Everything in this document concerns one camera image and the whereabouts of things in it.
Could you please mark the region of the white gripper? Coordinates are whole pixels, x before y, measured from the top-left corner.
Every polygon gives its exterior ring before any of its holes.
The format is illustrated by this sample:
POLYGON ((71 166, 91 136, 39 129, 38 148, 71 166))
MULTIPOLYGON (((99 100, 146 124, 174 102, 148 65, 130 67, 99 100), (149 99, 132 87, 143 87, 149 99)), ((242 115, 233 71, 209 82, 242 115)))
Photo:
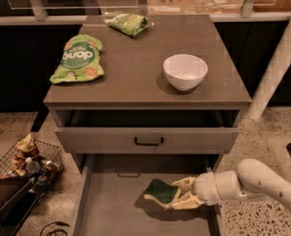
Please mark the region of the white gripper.
POLYGON ((195 177, 186 177, 172 183, 184 195, 177 197, 170 207, 175 210, 194 209, 203 203, 207 206, 220 204, 223 200, 243 197, 237 174, 233 170, 220 173, 207 172, 195 177))

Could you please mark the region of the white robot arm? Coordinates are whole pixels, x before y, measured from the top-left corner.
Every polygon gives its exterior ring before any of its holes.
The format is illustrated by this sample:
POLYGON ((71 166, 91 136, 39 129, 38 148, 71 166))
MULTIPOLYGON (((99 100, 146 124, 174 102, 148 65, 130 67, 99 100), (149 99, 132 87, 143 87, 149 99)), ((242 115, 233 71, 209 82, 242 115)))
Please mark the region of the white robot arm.
POLYGON ((264 163, 246 158, 236 170, 207 172, 172 184, 178 191, 169 205, 173 209, 192 209, 218 205, 224 200, 250 202, 270 197, 291 212, 291 183, 264 163))

